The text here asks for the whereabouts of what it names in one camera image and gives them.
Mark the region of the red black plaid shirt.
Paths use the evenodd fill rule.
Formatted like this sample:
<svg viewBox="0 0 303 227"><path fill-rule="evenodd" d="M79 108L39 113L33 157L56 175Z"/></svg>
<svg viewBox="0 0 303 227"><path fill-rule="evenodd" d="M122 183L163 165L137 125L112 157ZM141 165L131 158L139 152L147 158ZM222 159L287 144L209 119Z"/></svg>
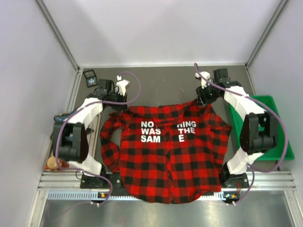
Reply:
<svg viewBox="0 0 303 227"><path fill-rule="evenodd" d="M101 156L140 200L189 203L219 192L231 126L197 100L113 112L101 131Z"/></svg>

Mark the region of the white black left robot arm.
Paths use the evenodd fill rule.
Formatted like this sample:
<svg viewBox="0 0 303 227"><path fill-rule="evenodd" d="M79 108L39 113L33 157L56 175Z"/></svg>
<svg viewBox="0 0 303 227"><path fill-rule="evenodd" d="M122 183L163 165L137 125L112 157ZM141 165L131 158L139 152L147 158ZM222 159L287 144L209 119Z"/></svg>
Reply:
<svg viewBox="0 0 303 227"><path fill-rule="evenodd" d="M53 156L59 170L80 171L89 178L89 183L101 188L106 183L111 187L112 183L106 179L105 167L89 153L87 128L106 107L118 111L127 108L126 89L130 82L121 77L117 82L106 79L99 82L79 108L55 122Z"/></svg>

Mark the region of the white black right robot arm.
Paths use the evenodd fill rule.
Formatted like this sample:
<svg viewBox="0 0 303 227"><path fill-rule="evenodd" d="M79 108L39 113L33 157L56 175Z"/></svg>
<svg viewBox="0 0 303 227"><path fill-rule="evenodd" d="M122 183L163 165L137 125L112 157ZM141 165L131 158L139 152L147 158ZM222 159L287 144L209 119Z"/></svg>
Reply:
<svg viewBox="0 0 303 227"><path fill-rule="evenodd" d="M278 142L278 120L256 104L241 83L228 77L226 68L195 74L201 85L196 89L198 105L212 104L222 98L230 104L243 121L239 136L240 147L235 155L223 165L220 181L227 187L244 180L247 168L264 153L275 148Z"/></svg>

